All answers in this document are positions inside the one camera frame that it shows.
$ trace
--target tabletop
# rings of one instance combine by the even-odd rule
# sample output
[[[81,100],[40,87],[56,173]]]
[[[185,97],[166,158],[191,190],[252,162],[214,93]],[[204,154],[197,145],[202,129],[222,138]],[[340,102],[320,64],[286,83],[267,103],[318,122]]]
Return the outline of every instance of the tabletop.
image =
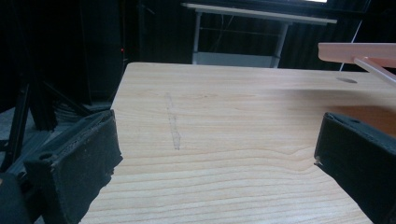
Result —
[[[320,124],[396,135],[368,73],[131,63],[112,108],[124,159],[81,223],[371,223],[314,165]]]

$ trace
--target desk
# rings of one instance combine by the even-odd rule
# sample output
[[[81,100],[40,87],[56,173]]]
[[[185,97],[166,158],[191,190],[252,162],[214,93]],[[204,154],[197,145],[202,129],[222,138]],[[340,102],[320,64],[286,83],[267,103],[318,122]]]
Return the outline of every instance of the desk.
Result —
[[[237,64],[239,66],[258,66],[277,68],[283,45],[285,43],[286,34],[289,26],[294,22],[307,23],[314,25],[327,25],[328,23],[337,23],[337,20],[322,19],[315,17],[296,16],[283,13],[248,10],[235,7],[217,7],[191,3],[181,4],[183,7],[194,9],[196,12],[194,46],[192,52],[192,64],[214,64],[218,62],[222,65]],[[247,18],[256,18],[261,20],[279,21],[281,28],[276,43],[276,49],[273,56],[253,56],[253,55],[235,55],[235,54],[219,54],[211,52],[200,52],[198,50],[199,35],[201,30],[201,17],[203,13],[229,15]]]
[[[368,73],[131,63],[112,108],[124,160],[82,223],[371,223],[314,165],[322,116],[396,135]]]

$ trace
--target wood grain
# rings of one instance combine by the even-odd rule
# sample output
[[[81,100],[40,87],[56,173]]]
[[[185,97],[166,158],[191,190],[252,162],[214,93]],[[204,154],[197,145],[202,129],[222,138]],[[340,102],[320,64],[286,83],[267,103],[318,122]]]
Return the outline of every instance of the wood grain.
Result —
[[[367,73],[132,63],[113,109],[124,160],[82,223],[370,223],[314,165],[322,116],[396,135]]]

